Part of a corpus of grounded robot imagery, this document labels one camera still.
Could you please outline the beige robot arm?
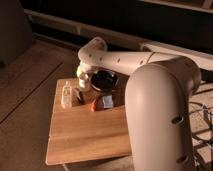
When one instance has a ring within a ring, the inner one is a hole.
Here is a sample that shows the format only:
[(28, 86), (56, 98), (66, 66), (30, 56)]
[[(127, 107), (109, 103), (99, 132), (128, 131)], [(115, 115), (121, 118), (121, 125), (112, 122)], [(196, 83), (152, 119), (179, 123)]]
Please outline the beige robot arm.
[(135, 171), (196, 171), (189, 98), (201, 73), (190, 58), (159, 52), (109, 52), (96, 37), (81, 47), (86, 67), (129, 77), (125, 111)]

